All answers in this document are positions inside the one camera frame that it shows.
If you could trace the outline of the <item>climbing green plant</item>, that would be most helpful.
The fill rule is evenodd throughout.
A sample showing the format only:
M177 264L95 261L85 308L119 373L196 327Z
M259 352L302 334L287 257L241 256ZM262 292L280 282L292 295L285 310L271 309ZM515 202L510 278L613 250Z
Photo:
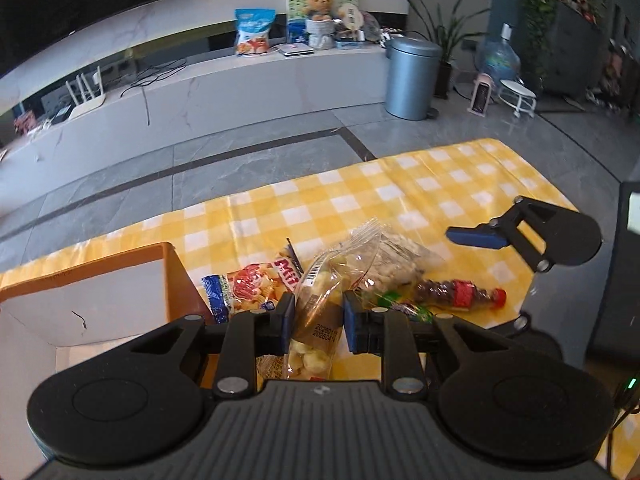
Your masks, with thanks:
M521 77L527 88L539 94L546 76L550 29L561 0L520 0L518 41Z

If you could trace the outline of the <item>blue white snack bag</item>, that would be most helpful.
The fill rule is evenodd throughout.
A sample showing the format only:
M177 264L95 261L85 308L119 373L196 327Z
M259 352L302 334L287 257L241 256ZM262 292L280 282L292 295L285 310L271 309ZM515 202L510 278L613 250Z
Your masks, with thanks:
M269 51L269 32L276 19L274 9L251 8L235 10L235 54L264 54Z

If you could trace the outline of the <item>orange Mitti snack bag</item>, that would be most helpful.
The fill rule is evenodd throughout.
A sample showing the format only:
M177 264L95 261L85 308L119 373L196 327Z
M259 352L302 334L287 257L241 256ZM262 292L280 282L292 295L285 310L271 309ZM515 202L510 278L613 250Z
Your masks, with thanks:
M273 310L284 294L295 292L301 277L294 260L279 256L227 274L204 276L202 284L214 322L224 324L243 311Z

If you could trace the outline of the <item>blue metal trash bin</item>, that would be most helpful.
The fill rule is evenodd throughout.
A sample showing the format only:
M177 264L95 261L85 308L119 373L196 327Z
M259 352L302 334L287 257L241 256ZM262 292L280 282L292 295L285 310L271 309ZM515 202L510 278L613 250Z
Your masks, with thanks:
M442 48L424 39L396 36L386 42L385 50L390 60L386 112L412 122L436 118L432 101Z

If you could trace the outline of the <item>pink small heater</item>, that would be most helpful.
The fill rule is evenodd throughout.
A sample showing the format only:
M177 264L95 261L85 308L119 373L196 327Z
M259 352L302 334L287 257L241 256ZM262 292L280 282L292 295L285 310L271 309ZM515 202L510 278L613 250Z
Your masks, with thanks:
M468 111L476 116L485 117L494 90L494 82L486 73L477 75Z

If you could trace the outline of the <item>green candy tube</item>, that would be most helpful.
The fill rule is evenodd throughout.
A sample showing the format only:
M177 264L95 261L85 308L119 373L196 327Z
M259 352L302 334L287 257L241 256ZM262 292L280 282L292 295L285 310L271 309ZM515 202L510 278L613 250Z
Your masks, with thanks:
M397 290L390 292L367 292L364 295L372 307L385 308L403 313L410 321L431 324L433 313L427 307L416 306Z

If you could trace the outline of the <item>clear popcorn snack bag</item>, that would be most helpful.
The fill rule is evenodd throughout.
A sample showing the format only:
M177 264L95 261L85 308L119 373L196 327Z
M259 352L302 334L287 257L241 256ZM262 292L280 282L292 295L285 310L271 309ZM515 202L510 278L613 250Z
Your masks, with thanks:
M349 284L345 255L328 250L299 282L284 376L295 380L329 377L343 327L342 299Z

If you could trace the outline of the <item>potted long-leaf plant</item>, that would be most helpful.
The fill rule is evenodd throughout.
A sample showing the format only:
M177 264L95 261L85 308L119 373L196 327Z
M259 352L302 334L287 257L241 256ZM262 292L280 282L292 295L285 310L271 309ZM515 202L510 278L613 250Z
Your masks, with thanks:
M465 32L465 25L473 18L489 13L490 9L480 9L469 15L458 14L463 0L456 0L451 8L448 20L445 20L442 6L439 3L435 6L435 12L432 13L424 0L405 0L405 2L408 3L409 8L413 10L413 13L423 24L425 28L424 37L442 49L434 97L446 100L449 96L451 77L454 72L454 66L452 66L454 49L459 44L462 44L464 40L485 36L484 32Z

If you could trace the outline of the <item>orange cardboard box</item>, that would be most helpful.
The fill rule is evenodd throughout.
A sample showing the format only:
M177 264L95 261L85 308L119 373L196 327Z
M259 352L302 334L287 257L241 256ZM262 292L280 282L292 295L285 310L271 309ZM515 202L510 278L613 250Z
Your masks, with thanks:
M207 304L168 243L72 266L1 292L1 475L44 461L27 402L44 380Z

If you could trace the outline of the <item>white wifi router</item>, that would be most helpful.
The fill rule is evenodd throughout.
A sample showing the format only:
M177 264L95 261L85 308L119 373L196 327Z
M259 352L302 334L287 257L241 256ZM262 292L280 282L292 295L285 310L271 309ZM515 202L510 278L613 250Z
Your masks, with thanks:
M86 74L80 73L75 77L74 86L69 80L66 80L65 87L73 103L68 119L74 119L92 112L101 107L106 101L100 66L91 75L91 79L88 79Z

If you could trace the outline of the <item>small cola bottle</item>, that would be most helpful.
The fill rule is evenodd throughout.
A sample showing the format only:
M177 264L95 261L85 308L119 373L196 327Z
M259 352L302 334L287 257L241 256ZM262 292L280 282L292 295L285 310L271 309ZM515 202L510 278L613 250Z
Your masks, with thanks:
M425 280L414 286L413 301L460 312L500 310L506 305L506 291L502 288L481 288L471 281Z

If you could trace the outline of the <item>teddy bear in basket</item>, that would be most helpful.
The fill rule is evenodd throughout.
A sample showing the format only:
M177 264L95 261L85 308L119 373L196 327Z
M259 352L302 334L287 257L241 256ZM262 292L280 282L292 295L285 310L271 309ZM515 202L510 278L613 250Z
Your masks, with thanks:
M314 50L334 47L333 0L306 0L304 7L308 46Z

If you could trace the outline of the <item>blue water jug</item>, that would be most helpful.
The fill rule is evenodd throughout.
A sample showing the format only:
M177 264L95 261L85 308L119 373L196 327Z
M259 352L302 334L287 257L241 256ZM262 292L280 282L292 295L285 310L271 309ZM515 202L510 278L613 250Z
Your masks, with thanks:
M521 60L511 46L512 27L502 25L498 40L485 39L477 50L475 66L498 88L503 80L519 81Z

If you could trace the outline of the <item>white small stool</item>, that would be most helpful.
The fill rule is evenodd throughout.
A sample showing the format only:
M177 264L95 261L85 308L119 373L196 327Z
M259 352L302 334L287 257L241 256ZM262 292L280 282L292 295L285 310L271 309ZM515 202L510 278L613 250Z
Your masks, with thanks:
M537 106L536 94L517 81L501 79L498 88L498 99L511 107L513 115L520 118L521 114L535 116Z

